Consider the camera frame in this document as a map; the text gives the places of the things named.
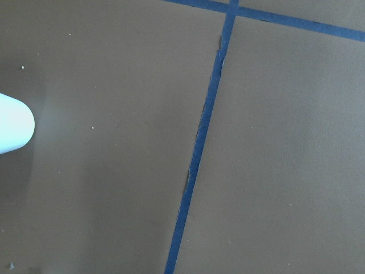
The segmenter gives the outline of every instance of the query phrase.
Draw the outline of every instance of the gray floor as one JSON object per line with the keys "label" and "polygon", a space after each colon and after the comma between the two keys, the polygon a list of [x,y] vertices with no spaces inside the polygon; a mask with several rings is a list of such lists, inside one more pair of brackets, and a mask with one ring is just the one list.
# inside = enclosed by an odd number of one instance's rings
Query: gray floor
{"label": "gray floor", "polygon": [[[365,30],[361,1],[240,4]],[[36,120],[0,155],[0,274],[163,273],[225,15],[0,12],[0,92]],[[175,273],[365,273],[364,51],[236,18]]]}

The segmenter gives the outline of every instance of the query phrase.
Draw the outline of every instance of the white rounded tip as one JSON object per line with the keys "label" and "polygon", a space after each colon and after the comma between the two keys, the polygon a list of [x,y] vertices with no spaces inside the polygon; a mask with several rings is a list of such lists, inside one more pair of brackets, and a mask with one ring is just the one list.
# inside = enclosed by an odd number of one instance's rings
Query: white rounded tip
{"label": "white rounded tip", "polygon": [[34,127],[31,110],[0,93],[0,154],[23,147],[33,136]]}

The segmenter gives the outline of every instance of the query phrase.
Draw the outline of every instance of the blue line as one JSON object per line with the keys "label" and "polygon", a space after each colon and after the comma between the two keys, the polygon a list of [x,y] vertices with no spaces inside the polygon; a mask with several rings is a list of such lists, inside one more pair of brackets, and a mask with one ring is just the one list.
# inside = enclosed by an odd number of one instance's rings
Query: blue line
{"label": "blue line", "polygon": [[237,10],[237,16],[365,42],[365,32],[363,31],[351,30],[345,27],[333,26],[276,13],[268,13],[261,10],[249,9],[247,7],[239,7]]}
{"label": "blue line", "polygon": [[199,7],[205,10],[218,11],[220,13],[226,13],[228,5],[210,0],[165,0],[167,2],[182,4],[186,6]]}
{"label": "blue line", "polygon": [[166,262],[165,274],[173,274],[175,270],[177,255],[179,254],[181,239],[183,238],[186,218],[188,216],[190,202],[192,200],[199,164],[203,153],[206,135],[208,133],[210,118],[212,117],[214,101],[216,100],[218,86],[221,79],[221,71],[224,63],[224,58],[226,57],[228,44],[233,29],[234,19],[236,18],[238,1],[239,0],[230,0],[227,9],[226,18],[222,30],[222,45],[221,49],[219,49],[216,55],[216,60],[214,61],[213,72],[210,78],[208,93],[205,98],[204,109],[201,115],[200,125],[195,140],[192,161],[189,167],[188,184],[186,185],[185,192],[181,199],[175,230],[172,236],[171,247]]}

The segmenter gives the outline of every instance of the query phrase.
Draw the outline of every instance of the floor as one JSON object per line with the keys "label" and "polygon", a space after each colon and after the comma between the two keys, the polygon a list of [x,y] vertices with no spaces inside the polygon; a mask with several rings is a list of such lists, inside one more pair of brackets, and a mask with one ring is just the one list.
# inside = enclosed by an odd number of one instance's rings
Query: floor
{"label": "floor", "polygon": [[0,1],[0,274],[364,273],[364,11]]}

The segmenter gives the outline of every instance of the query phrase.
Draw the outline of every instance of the light blue object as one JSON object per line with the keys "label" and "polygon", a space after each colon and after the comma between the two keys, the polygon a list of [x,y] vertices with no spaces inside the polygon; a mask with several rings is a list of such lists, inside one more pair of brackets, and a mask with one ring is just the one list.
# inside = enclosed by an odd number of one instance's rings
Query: light blue object
{"label": "light blue object", "polygon": [[21,101],[0,93],[0,154],[24,146],[34,132],[34,117]]}

